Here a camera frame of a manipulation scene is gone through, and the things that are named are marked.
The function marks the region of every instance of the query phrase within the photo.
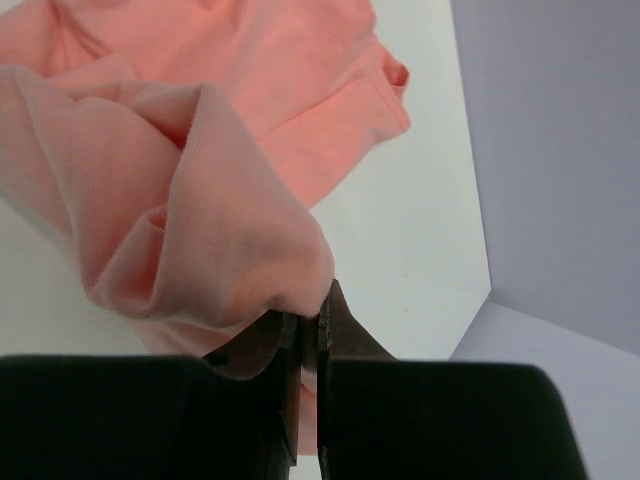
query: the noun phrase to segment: folded cloth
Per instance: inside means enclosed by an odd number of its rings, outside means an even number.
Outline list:
[[[305,207],[409,125],[374,22],[367,0],[22,3],[0,16],[0,188],[153,352],[313,316],[333,260]]]

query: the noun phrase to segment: garment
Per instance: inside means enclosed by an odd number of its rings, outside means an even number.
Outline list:
[[[305,207],[409,125],[374,23],[366,0],[28,0],[0,16],[0,188],[153,352],[313,316],[333,259]]]

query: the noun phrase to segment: black object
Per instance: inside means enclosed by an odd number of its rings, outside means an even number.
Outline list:
[[[303,361],[325,480],[587,478],[543,372],[396,361],[334,282],[315,321],[268,312],[204,359],[1,360],[0,479],[286,479]]]

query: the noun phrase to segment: crumpled fabric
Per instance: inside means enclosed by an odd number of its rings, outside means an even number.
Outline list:
[[[0,16],[0,190],[152,352],[312,317],[334,265],[307,208],[409,126],[374,23],[366,0],[26,1]]]

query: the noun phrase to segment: pink towel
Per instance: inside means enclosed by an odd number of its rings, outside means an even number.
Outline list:
[[[374,22],[368,0],[27,1],[0,16],[0,188],[154,352],[313,316],[333,260],[305,207],[409,125]]]

